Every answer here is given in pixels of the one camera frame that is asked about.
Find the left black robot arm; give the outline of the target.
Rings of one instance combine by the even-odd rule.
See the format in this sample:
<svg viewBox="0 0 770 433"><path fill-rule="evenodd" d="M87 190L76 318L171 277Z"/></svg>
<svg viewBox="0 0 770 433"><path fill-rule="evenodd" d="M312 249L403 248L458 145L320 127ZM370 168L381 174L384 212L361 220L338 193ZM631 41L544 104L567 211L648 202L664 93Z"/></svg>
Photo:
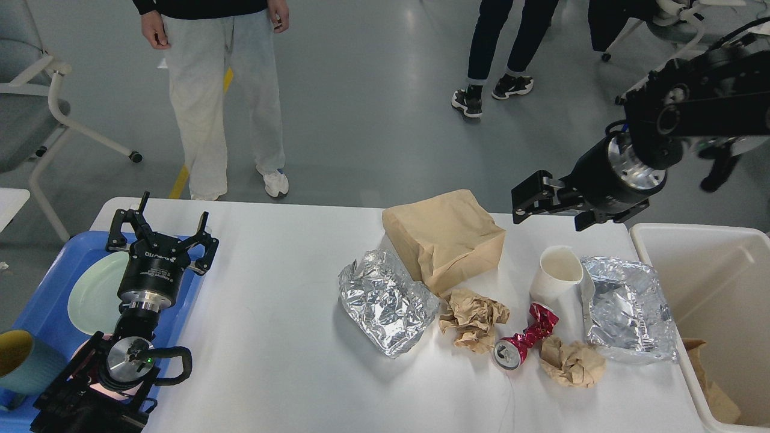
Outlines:
<svg viewBox="0 0 770 433"><path fill-rule="evenodd" d="M109 337L97 331L34 403L33 432L140 432L157 400L152 387L173 386L193 369L189 348L154 343L162 312L177 302L185 271L204 275L220 242L206 231L203 212L189 238L152 230L137 209L118 209L105 249L124 251L128 263L117 296L120 315Z"/></svg>

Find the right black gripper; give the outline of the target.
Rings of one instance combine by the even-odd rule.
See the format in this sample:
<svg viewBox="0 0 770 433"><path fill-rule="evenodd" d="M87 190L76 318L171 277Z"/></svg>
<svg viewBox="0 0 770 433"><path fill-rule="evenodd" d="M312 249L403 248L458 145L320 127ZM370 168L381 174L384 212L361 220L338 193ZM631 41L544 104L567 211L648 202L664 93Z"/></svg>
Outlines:
<svg viewBox="0 0 770 433"><path fill-rule="evenodd" d="M608 220L621 224L647 209L649 198L665 186L668 172L641 162L630 134L609 134L577 160L563 180L537 171L511 190L513 223L523 224L539 214L574 214L577 200L562 202L558 190L574 189L585 203L575 219L583 231Z"/></svg>

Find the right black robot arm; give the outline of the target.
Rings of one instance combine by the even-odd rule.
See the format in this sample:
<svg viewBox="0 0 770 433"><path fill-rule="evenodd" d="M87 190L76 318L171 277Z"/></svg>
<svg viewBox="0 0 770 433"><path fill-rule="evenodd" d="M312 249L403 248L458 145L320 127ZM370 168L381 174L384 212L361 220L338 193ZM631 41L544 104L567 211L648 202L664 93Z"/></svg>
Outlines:
<svg viewBox="0 0 770 433"><path fill-rule="evenodd" d="M513 222L573 211L577 232L621 224L649 207L685 149L713 162L701 189L720 188L739 162L735 144L768 135L768 50L747 49L757 38L751 29L765 23L748 22L701 55L649 72L618 98L624 118L606 126L568 175L539 170L511 190Z"/></svg>

